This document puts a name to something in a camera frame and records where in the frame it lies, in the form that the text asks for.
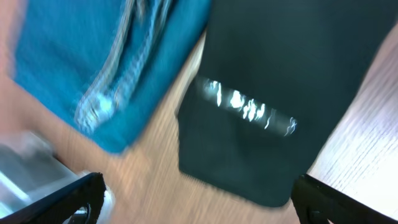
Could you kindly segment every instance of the clothing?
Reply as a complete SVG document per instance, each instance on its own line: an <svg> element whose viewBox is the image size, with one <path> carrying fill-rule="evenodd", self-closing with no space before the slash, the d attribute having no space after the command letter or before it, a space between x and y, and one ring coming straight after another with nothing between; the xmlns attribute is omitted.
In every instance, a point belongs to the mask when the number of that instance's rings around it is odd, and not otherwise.
<svg viewBox="0 0 398 224"><path fill-rule="evenodd" d="M29 1L15 81L106 151L122 152L199 39L209 7L210 0Z"/></svg>
<svg viewBox="0 0 398 224"><path fill-rule="evenodd" d="M355 97L397 12L393 0L214 1L198 76L177 116L180 170L259 205L283 206ZM228 88L239 92L237 102L253 101L234 106L235 97L223 102L220 91L215 103L204 97L203 79L217 84L207 91ZM284 126L283 134L278 127L288 123L280 120L269 129L265 120L275 113L297 121L294 129Z"/></svg>

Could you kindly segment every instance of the wooden floor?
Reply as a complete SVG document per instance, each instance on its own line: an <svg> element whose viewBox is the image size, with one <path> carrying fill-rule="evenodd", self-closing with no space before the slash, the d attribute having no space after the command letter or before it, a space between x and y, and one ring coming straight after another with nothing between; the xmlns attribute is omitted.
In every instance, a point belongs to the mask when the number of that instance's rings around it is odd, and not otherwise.
<svg viewBox="0 0 398 224"><path fill-rule="evenodd" d="M116 195L111 223L299 223L291 203L258 207L178 171L178 101L200 61L201 40L144 134L123 156L107 155L15 85L12 46L23 15L0 1L0 134L41 132L74 171L102 172ZM398 27L381 47L351 107L309 172L398 219Z"/></svg>

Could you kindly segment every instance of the dark green fabric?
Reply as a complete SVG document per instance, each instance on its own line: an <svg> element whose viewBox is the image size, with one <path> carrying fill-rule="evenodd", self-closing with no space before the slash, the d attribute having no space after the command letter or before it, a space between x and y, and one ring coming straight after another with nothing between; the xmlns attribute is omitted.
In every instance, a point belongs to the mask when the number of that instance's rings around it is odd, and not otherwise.
<svg viewBox="0 0 398 224"><path fill-rule="evenodd" d="M205 101L191 84L178 114L180 170L260 205L284 205L352 102L397 11L396 0L215 0L198 75L298 125L287 138L273 135Z"/></svg>

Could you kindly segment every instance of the teal fabric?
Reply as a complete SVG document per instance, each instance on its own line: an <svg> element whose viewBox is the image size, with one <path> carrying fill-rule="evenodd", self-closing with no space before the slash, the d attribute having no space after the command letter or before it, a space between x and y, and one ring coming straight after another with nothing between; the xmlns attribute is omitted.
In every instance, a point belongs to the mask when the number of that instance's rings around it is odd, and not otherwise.
<svg viewBox="0 0 398 224"><path fill-rule="evenodd" d="M129 103L93 132L84 131L73 119L76 106L109 54L123 7L122 0L30 1L16 50L15 81L112 153L139 137L203 32L210 0L174 2ZM134 54L134 44L144 38L144 30L133 24L123 55ZM128 62L123 57L120 69Z"/></svg>

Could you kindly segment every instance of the seam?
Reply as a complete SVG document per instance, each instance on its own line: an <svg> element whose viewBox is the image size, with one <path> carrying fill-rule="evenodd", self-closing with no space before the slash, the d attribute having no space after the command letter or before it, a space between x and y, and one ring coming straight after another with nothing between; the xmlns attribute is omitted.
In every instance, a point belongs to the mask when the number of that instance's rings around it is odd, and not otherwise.
<svg viewBox="0 0 398 224"><path fill-rule="evenodd" d="M136 88L140 74L149 58L154 41L164 28L171 2L172 0L156 1L155 10L150 19L151 24L144 38L144 44L141 45L139 52L132 60L131 66L116 84L113 98L117 109L123 109L128 104Z"/></svg>

